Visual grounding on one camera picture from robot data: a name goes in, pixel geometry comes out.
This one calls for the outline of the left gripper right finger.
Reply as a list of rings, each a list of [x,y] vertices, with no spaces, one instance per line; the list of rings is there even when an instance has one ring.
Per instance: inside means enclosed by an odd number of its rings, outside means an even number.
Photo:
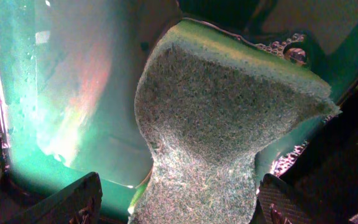
[[[258,199],[267,223],[331,223],[331,215],[282,179],[265,174]]]

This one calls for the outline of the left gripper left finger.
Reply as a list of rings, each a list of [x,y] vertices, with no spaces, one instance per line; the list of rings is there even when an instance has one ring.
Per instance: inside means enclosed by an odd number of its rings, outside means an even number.
[[[5,224],[97,224],[102,196],[99,175],[90,172],[61,191],[5,221]]]

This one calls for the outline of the green scouring sponge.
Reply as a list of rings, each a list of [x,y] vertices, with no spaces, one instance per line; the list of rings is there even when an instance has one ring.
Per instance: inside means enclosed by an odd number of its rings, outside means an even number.
[[[249,223],[256,154],[338,114],[312,71],[184,19],[150,54],[135,116],[154,161],[131,223]]]

